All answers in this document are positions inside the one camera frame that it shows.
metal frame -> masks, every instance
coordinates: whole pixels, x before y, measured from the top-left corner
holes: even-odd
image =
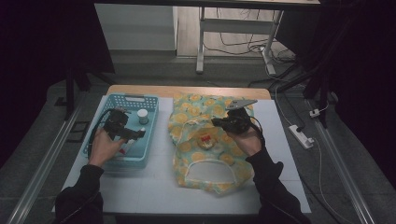
[[[273,21],[239,21],[224,19],[205,19],[205,8],[201,8],[199,43],[197,52],[196,73],[201,75],[204,72],[204,33],[232,33],[232,34],[255,34],[269,35],[265,47],[261,47],[262,57],[265,61],[266,69],[270,76],[275,75],[276,71],[272,64],[269,54],[272,43],[279,26],[283,11],[277,11]]]

small bottle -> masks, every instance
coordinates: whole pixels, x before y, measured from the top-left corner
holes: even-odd
[[[145,125],[145,124],[149,123],[148,114],[149,114],[149,112],[147,111],[147,109],[139,109],[137,111],[137,116],[139,117],[140,124]]]

bib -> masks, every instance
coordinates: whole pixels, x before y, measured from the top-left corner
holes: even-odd
[[[173,169],[181,187],[225,193],[242,186],[252,177],[247,155],[211,119],[227,116],[225,107],[233,100],[225,96],[177,94],[168,131],[176,146]],[[252,105],[246,107],[252,116]],[[219,178],[197,172],[219,173]]]

human hand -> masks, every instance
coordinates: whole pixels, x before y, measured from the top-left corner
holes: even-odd
[[[238,147],[249,157],[262,150],[260,137],[252,127],[250,127],[245,133],[227,133],[227,135],[230,136]]]
[[[126,139],[113,141],[103,128],[98,129],[93,139],[92,152],[88,164],[102,167],[106,161],[114,157],[125,142]]]

power strip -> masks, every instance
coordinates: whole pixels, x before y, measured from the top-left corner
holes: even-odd
[[[289,126],[289,130],[293,133],[293,135],[297,138],[297,140],[301,143],[301,145],[305,149],[309,149],[313,146],[314,139],[307,138],[303,132],[297,132],[297,125]]]

